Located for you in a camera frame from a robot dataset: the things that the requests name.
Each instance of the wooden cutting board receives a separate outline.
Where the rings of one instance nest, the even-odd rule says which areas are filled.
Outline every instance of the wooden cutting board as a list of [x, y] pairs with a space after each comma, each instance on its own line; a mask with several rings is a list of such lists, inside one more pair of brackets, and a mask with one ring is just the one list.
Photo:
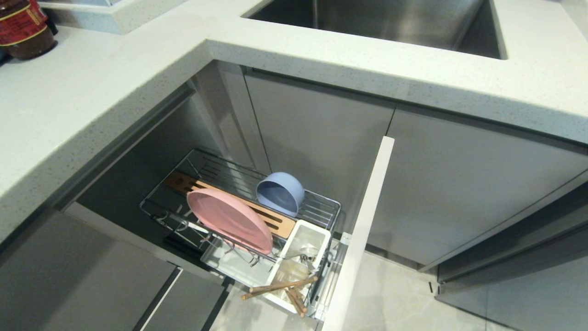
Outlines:
[[[167, 186], [183, 194], [188, 194], [189, 192], [197, 190], [199, 188], [212, 188], [215, 190], [223, 191], [208, 183], [204, 183], [203, 181], [196, 181], [194, 178], [186, 176], [179, 171], [172, 172], [168, 176], [168, 178], [165, 179], [164, 183]], [[259, 217], [265, 222], [265, 224], [268, 225], [269, 231], [271, 233], [284, 239], [287, 239], [290, 236], [290, 233], [292, 232], [292, 229], [294, 229], [294, 225], [296, 224], [296, 222], [293, 219], [290, 219], [288, 216], [280, 215], [273, 210], [270, 210], [264, 206], [260, 206], [256, 203], [240, 198], [234, 194], [231, 195], [239, 199], [241, 202], [249, 206], [251, 209], [253, 209], [259, 215]]]

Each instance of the wire rack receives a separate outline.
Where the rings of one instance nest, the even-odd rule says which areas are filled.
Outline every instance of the wire rack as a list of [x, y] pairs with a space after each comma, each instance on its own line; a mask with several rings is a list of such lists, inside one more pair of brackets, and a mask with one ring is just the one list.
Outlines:
[[[234, 162], [221, 158], [205, 150], [194, 148], [163, 178], [159, 184], [141, 201], [139, 208], [150, 218], [164, 228], [174, 232], [187, 245], [204, 251], [210, 245], [218, 248], [216, 243], [220, 238], [232, 247], [225, 252], [230, 253], [236, 244], [222, 233], [218, 233], [204, 224], [190, 211], [186, 203], [186, 197], [165, 184], [166, 179], [175, 171], [184, 173], [196, 180], [214, 185], [228, 193], [232, 193], [251, 202], [256, 202], [256, 187], [267, 175], [253, 169], [243, 167]], [[305, 199], [296, 216], [297, 219], [308, 221], [314, 225], [327, 229], [333, 234], [335, 224], [339, 217], [341, 204], [335, 200], [318, 193], [305, 190]], [[263, 254], [251, 247], [245, 248], [252, 256], [250, 265], [254, 266], [260, 259], [266, 259], [271, 263], [277, 261], [277, 257], [286, 243], [286, 239], [273, 235], [273, 250], [270, 254]], [[319, 274], [325, 269], [328, 262], [329, 249], [322, 257]], [[309, 290], [307, 300], [310, 301], [319, 287], [319, 282], [314, 283]]]

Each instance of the white quartz countertop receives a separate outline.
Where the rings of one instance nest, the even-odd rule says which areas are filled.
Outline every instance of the white quartz countertop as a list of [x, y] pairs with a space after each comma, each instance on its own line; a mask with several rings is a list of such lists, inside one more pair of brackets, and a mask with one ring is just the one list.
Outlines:
[[0, 241], [213, 59], [588, 143], [588, 42], [557, 2], [493, 0], [507, 59], [241, 18], [269, 0], [189, 0], [121, 36], [60, 27], [0, 67]]

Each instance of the floor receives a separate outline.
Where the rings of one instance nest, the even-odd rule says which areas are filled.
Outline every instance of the floor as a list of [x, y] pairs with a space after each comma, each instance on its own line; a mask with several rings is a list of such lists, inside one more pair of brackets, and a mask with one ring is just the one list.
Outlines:
[[[510, 331], [434, 299], [435, 277], [364, 253], [344, 331]], [[234, 287], [211, 330], [311, 331], [301, 319], [261, 299], [243, 301]]]

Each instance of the gray cabinet door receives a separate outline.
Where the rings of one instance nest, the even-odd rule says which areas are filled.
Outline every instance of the gray cabinet door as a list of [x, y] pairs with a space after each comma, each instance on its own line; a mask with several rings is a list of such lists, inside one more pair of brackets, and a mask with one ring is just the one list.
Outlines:
[[272, 171], [341, 202], [339, 230], [351, 231], [393, 105], [257, 72], [245, 79]]
[[394, 160], [368, 240], [425, 266], [514, 224], [588, 168], [586, 155], [433, 115], [397, 106], [387, 133]]
[[50, 213], [0, 260], [0, 329], [132, 330], [175, 266]]

